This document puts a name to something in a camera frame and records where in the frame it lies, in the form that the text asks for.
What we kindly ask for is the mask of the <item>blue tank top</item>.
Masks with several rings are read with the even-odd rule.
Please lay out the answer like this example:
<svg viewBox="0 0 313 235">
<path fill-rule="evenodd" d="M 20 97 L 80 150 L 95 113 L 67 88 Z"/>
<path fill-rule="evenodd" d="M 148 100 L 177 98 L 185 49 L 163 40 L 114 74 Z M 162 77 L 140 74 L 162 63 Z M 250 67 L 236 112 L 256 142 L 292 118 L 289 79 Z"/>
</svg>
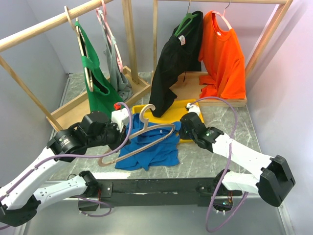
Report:
<svg viewBox="0 0 313 235">
<path fill-rule="evenodd" d="M 180 122 L 174 122 L 175 130 L 165 140 L 133 155 L 115 164 L 116 169 L 121 170 L 149 170 L 152 166 L 175 166 L 179 164 L 178 149 Z M 122 157 L 132 151 L 146 146 L 164 136 L 171 131 L 171 128 L 158 128 L 146 133 L 143 133 L 133 138 L 130 144 L 124 146 L 120 150 L 119 156 Z"/>
</svg>

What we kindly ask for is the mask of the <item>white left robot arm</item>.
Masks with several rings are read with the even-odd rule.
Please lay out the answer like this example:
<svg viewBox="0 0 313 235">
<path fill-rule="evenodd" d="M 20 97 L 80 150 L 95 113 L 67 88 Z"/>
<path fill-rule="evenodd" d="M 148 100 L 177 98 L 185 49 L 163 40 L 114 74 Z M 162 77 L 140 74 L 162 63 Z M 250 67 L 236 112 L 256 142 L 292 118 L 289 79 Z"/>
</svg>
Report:
<svg viewBox="0 0 313 235">
<path fill-rule="evenodd" d="M 81 122 L 57 132 L 35 161 L 0 189 L 0 221 L 5 227 L 18 227 L 37 212 L 68 197 L 100 195 L 101 187 L 90 171 L 50 187 L 43 183 L 76 158 L 86 158 L 92 147 L 108 146 L 110 154 L 128 141 L 124 120 L 131 120 L 126 108 L 108 117 L 100 111 L 85 115 Z"/>
</svg>

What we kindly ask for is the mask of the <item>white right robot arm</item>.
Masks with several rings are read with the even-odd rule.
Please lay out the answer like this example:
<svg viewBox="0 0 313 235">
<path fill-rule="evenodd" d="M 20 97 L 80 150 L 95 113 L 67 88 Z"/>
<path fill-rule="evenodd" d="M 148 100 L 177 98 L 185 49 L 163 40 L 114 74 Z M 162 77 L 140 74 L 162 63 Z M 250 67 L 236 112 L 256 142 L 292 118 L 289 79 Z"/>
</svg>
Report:
<svg viewBox="0 0 313 235">
<path fill-rule="evenodd" d="M 227 171 L 214 183 L 216 193 L 225 195 L 240 190 L 258 194 L 266 203 L 279 207 L 295 186 L 295 178 L 284 157 L 262 154 L 215 127 L 206 127 L 194 112 L 185 114 L 180 121 L 182 138 L 191 139 L 211 153 L 230 158 L 248 171 L 247 174 Z"/>
</svg>

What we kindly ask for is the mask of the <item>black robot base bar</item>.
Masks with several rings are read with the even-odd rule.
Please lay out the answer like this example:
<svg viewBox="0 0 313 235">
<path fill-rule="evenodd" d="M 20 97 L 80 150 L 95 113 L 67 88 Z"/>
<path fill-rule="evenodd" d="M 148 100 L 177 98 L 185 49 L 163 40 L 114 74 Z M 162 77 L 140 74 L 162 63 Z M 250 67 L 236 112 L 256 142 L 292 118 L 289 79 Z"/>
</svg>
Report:
<svg viewBox="0 0 313 235">
<path fill-rule="evenodd" d="M 83 197 L 97 198 L 113 207 L 208 206 L 218 180 L 215 178 L 105 179 Z"/>
</svg>

